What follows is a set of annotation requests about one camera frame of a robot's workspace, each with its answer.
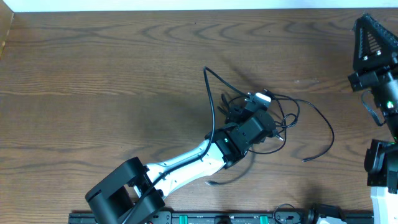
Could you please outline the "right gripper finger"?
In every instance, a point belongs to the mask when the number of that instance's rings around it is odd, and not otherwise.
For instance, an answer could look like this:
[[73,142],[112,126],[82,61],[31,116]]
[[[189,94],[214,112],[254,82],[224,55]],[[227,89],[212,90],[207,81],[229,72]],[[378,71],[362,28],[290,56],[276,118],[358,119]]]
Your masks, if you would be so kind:
[[363,14],[354,23],[355,71],[367,71],[389,64],[388,31],[370,14]]
[[362,16],[362,60],[397,62],[397,36],[370,14]]

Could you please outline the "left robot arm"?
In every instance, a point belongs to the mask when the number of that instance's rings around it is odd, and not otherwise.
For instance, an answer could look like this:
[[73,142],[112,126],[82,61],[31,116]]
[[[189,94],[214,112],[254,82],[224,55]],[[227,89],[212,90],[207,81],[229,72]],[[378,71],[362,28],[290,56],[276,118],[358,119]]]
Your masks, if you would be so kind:
[[165,206],[165,198],[184,185],[243,159],[265,138],[277,135],[267,112],[273,97],[247,94],[245,106],[229,108],[226,124],[210,131],[196,148],[163,162],[126,160],[85,195],[97,223],[145,223]]

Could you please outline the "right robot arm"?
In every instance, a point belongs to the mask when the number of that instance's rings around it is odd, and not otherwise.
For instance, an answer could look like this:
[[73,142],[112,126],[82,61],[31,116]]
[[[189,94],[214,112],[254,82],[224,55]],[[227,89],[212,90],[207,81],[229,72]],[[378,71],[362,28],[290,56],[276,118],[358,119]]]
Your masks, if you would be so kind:
[[387,126],[392,139],[373,139],[366,151],[364,169],[371,188],[374,223],[397,223],[397,36],[370,14],[356,19],[353,91],[371,94],[379,113],[363,103],[377,126]]

